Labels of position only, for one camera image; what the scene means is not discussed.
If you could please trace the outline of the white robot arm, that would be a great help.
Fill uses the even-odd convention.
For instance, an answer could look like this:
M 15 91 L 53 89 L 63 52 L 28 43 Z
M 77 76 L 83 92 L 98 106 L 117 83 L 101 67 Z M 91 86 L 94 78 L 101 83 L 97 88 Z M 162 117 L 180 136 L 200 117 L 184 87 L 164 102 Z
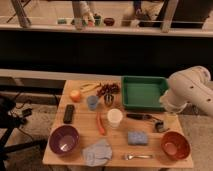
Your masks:
M 213 117 L 213 90 L 207 87 L 211 74 L 203 66 L 194 66 L 173 73 L 167 79 L 169 88 L 159 102 L 167 112 L 180 113 L 187 103 Z

